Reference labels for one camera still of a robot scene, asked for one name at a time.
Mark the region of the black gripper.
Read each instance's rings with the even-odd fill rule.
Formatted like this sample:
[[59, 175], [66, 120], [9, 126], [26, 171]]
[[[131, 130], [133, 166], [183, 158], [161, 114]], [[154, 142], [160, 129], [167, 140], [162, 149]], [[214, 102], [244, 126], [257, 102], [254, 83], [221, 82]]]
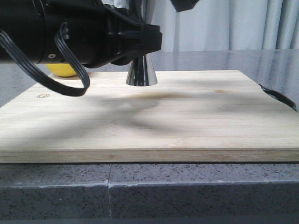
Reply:
[[139, 56], [160, 50], [160, 27], [145, 19], [142, 0], [124, 7], [101, 0], [44, 0], [47, 51], [58, 36], [82, 65], [126, 65]]
[[195, 7], [199, 0], [171, 0], [176, 12], [191, 10]]

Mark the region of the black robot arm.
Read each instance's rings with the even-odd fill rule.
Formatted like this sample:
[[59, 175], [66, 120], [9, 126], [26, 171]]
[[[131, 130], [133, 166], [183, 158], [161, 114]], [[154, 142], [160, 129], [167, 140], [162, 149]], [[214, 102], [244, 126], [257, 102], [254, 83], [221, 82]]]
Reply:
[[87, 68], [126, 65], [159, 51], [160, 27], [147, 14], [151, 1], [123, 6], [101, 0], [3, 0], [0, 29], [33, 63], [65, 63], [54, 37], [66, 22], [66, 43]]

